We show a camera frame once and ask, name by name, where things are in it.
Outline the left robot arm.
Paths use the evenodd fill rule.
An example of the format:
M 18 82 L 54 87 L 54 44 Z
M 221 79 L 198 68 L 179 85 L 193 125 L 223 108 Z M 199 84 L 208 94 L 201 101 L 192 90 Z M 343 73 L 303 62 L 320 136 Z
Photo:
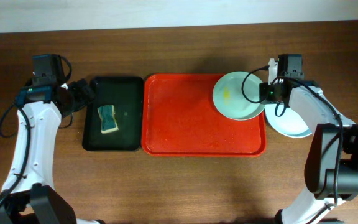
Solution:
M 62 118 L 95 98 L 86 80 L 25 86 L 17 108 L 16 147 L 0 193 L 0 223 L 84 223 L 55 191 L 53 153 Z

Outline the white plate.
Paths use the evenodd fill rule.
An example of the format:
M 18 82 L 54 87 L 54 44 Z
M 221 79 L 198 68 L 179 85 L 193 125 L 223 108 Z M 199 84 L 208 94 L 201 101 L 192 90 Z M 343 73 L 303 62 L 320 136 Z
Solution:
M 289 138 L 305 138 L 307 136 L 312 135 L 311 131 L 304 131 L 302 133 L 286 133 L 286 132 L 280 132 L 280 134 L 289 137 Z

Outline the light blue plate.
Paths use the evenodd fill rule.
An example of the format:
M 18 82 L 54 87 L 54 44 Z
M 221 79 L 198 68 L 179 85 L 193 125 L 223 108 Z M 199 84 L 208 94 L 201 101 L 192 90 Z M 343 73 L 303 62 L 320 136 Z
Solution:
M 298 113 L 291 108 L 286 108 L 282 116 L 278 117 L 284 109 L 284 105 L 279 105 L 276 110 L 276 104 L 265 105 L 264 113 L 269 125 L 278 133 L 302 133 L 311 131 Z

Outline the green and yellow sponge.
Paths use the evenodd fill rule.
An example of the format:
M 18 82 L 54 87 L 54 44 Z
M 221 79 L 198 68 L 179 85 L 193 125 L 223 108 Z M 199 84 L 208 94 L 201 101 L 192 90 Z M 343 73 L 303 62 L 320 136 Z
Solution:
M 118 131 L 118 125 L 115 118 L 114 105 L 103 105 L 98 108 L 99 118 L 101 120 L 101 133 L 109 134 Z

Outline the mint green plate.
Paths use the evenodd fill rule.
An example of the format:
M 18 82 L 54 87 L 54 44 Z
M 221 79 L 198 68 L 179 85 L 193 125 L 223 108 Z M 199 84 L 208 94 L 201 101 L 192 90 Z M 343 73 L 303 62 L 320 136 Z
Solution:
M 265 106 L 259 101 L 259 85 L 262 80 L 251 74 L 242 84 L 248 72 L 231 72 L 221 77 L 213 88 L 213 103 L 225 117 L 237 121 L 253 119 Z

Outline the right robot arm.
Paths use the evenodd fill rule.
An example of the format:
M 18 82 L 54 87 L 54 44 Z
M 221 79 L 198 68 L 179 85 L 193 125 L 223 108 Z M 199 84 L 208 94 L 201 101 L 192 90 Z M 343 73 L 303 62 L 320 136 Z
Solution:
M 305 163 L 305 187 L 295 201 L 279 210 L 275 223 L 318 223 L 331 210 L 358 196 L 358 124 L 343 116 L 313 80 L 305 80 L 301 55 L 283 54 L 263 67 L 263 104 L 296 112 L 312 132 Z

